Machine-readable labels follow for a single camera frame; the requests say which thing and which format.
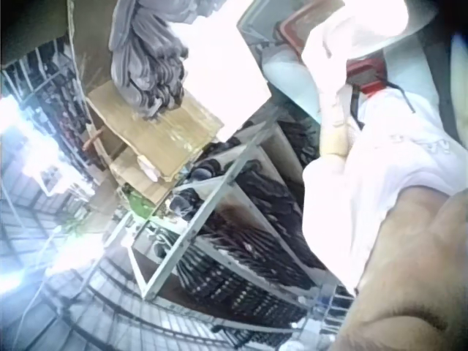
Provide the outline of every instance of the white fabric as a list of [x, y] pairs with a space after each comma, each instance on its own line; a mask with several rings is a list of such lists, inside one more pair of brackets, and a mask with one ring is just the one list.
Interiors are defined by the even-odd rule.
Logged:
[[424, 98], [385, 89], [359, 110], [366, 124], [346, 163], [319, 158], [303, 173], [303, 233], [311, 250], [350, 293], [363, 275], [380, 225], [409, 186], [454, 195], [467, 188], [468, 153], [445, 133]]

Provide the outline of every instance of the shelving unit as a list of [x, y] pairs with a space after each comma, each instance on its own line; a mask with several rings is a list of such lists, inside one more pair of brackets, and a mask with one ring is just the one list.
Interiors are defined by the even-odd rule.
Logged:
[[[242, 145], [207, 158], [216, 159], [222, 167], [232, 162], [229, 170], [224, 175], [206, 181], [183, 184], [173, 189], [172, 193], [177, 193], [184, 189], [192, 188], [198, 193], [200, 198], [204, 200], [203, 205], [193, 219], [183, 224], [181, 224], [180, 221], [178, 224], [174, 224], [166, 219], [154, 220], [160, 227], [164, 227], [166, 230], [177, 234], [178, 240], [171, 250], [167, 252], [167, 256], [161, 264], [155, 263], [154, 273], [149, 279], [143, 277], [135, 250], [133, 248], [128, 249], [137, 283], [143, 299], [152, 300], [176, 313], [196, 317], [199, 320], [210, 322], [215, 325], [223, 325], [227, 328], [237, 328], [248, 331], [265, 331], [269, 333], [300, 333], [302, 327], [290, 329], [268, 328], [229, 319], [217, 319], [216, 322], [214, 322], [215, 319], [213, 316], [194, 309], [188, 309], [186, 306], [172, 301], [172, 299], [162, 297], [162, 295], [166, 295], [166, 281], [168, 279], [173, 279], [171, 278], [171, 274], [175, 271], [178, 261], [182, 258], [190, 245], [196, 246], [203, 253], [255, 286], [260, 287], [283, 301], [299, 306], [307, 311], [310, 311], [315, 305], [317, 298], [323, 291], [323, 285], [330, 283], [328, 272], [309, 268], [297, 258], [280, 234], [276, 232], [270, 222], [262, 215], [260, 210], [235, 182], [235, 178], [241, 172], [246, 162], [251, 159], [259, 160], [263, 166], [261, 172], [281, 184], [285, 184], [283, 177], [288, 177], [297, 182], [301, 181], [302, 167], [288, 143], [287, 138], [273, 119], [244, 129], [235, 136], [242, 142]], [[242, 218], [246, 224], [270, 233], [288, 255], [291, 256], [294, 262], [312, 279], [317, 287], [307, 291], [298, 287], [284, 287], [278, 284], [271, 284], [246, 266], [240, 264], [230, 255], [217, 250], [208, 240], [196, 237], [200, 228], [205, 224], [205, 221], [215, 209], [221, 214], [226, 209], [235, 211], [235, 215]], [[141, 235], [144, 235], [143, 232], [147, 225], [148, 221], [140, 228], [135, 236], [135, 243], [139, 240]]]

